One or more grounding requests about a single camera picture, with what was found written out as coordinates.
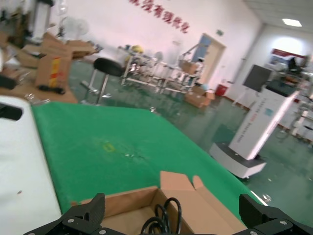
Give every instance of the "doorway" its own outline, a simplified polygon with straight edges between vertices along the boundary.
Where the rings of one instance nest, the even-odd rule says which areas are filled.
[[[210,81],[217,64],[221,60],[226,47],[206,33],[201,36],[200,43],[207,47],[198,47],[194,53],[192,61],[196,62],[198,58],[204,58],[204,71],[198,82],[207,84]]]

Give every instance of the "red sign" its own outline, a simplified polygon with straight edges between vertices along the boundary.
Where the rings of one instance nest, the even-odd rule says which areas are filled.
[[[129,0],[130,3],[135,6],[140,6],[140,0]],[[154,0],[143,0],[141,8],[148,13],[154,11],[154,16],[157,18],[161,18],[165,23],[171,24],[172,27],[176,29],[180,28],[182,33],[188,33],[187,29],[190,28],[188,22],[184,22],[181,17],[175,16],[173,12],[165,11],[164,7],[161,5],[154,4]]]
[[[279,55],[279,56],[282,56],[282,57],[294,56],[294,57],[299,57],[299,58],[304,59],[303,55],[297,55],[297,54],[293,54],[293,53],[286,52],[286,51],[283,51],[283,50],[278,50],[278,49],[273,49],[272,54],[273,55]]]

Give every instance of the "stool seat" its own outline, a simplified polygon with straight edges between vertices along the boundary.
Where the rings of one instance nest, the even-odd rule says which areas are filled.
[[[96,59],[93,63],[93,67],[103,73],[117,77],[122,76],[124,72],[123,67],[119,63],[105,58]]]
[[[308,130],[310,131],[313,131],[313,128],[312,127],[309,127],[309,126],[303,126],[304,128],[307,128]]]

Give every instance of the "ceiling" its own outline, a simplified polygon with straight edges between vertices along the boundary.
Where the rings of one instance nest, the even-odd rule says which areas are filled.
[[[313,33],[313,0],[244,0],[266,24]],[[285,25],[282,19],[301,22],[303,27]]]

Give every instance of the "white kiosk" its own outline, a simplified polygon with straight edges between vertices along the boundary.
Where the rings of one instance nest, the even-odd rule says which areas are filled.
[[[214,143],[211,156],[239,178],[260,172],[266,162],[258,155],[299,91],[279,80],[271,81],[260,93],[235,137]]]

